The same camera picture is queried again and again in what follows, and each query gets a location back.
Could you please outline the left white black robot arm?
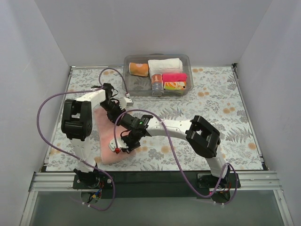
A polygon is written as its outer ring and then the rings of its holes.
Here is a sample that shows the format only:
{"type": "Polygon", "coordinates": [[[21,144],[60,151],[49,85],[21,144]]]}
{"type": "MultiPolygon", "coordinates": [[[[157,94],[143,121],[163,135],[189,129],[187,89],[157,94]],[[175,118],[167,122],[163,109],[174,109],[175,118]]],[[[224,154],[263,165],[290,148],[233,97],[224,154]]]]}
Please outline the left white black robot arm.
{"type": "Polygon", "coordinates": [[[125,111],[119,101],[114,98],[115,88],[104,83],[102,87],[95,86],[96,91],[89,92],[77,99],[66,99],[63,106],[61,130],[73,145],[75,156],[79,158],[79,166],[74,172],[79,181],[89,188],[96,188],[100,177],[96,170],[96,162],[91,155],[90,139],[93,120],[92,110],[100,105],[107,112],[109,121],[115,123],[117,117],[125,111]]]}

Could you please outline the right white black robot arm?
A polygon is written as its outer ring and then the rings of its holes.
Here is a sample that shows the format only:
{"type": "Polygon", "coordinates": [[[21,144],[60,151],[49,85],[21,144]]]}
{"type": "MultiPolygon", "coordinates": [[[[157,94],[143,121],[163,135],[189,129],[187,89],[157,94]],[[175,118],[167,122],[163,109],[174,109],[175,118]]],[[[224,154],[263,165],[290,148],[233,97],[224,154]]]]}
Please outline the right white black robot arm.
{"type": "Polygon", "coordinates": [[[205,158],[210,168],[210,175],[202,176],[201,185],[213,188],[215,185],[221,189],[230,188],[234,183],[235,173],[230,173],[221,153],[220,132],[201,116],[194,116],[192,120],[163,120],[157,116],[145,114],[141,118],[126,113],[117,124],[126,129],[127,135],[114,138],[115,153],[131,153],[140,146],[143,137],[166,136],[168,139],[178,138],[188,142],[191,149],[205,158]]]}

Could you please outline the rabbit print towel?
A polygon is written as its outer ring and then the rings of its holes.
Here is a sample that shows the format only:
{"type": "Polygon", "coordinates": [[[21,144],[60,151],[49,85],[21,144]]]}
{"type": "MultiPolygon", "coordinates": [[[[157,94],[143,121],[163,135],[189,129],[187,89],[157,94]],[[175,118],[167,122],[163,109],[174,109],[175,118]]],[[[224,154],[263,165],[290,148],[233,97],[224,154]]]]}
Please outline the rabbit print towel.
{"type": "Polygon", "coordinates": [[[151,87],[152,90],[163,89],[163,79],[161,74],[154,74],[151,76],[151,87]]]}

